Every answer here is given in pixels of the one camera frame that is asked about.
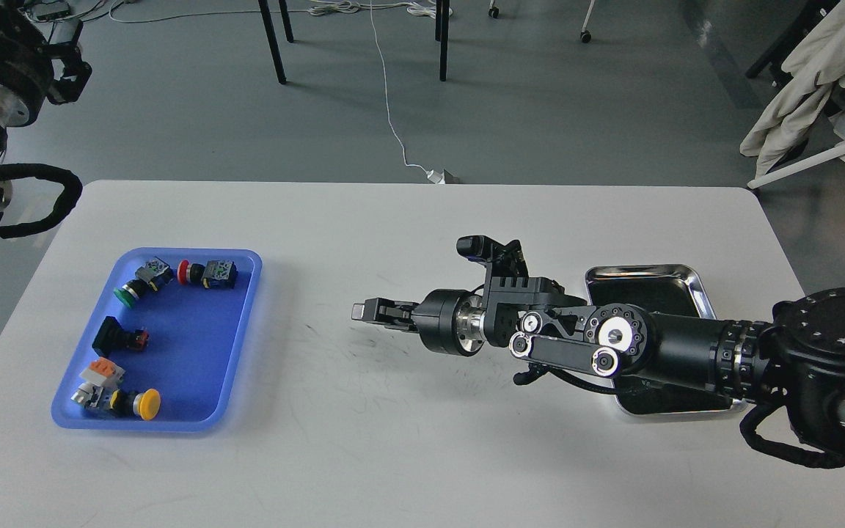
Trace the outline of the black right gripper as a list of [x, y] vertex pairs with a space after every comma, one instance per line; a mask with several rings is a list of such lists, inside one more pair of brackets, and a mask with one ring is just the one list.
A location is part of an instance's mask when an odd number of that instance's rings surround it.
[[467, 290], [434, 290], [422, 303], [366, 298], [355, 303], [351, 319], [386, 329], [417, 333], [428, 350], [472, 356], [486, 343], [483, 298]]

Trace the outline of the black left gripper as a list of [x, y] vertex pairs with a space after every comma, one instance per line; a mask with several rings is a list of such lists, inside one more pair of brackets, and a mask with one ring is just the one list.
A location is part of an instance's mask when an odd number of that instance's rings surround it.
[[53, 81], [49, 58], [0, 35], [0, 130], [31, 125], [46, 95], [54, 105], [79, 100], [92, 74], [79, 42], [83, 29], [83, 21], [56, 24], [56, 32], [47, 43], [47, 57], [60, 62], [62, 70]]

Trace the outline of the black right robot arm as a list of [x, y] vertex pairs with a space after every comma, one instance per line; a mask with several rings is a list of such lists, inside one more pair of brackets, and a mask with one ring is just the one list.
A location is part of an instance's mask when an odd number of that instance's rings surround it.
[[739, 429], [748, 447], [812, 469], [845, 466], [845, 287], [772, 308], [772, 322], [592, 305], [529, 274], [521, 243], [459, 238], [484, 267], [475, 290], [433, 290], [420, 303], [367, 298], [352, 320], [418, 334], [428, 350], [472, 356], [483, 345], [526, 361], [518, 385], [553, 374], [599, 394], [591, 377], [644, 380], [753, 404]]

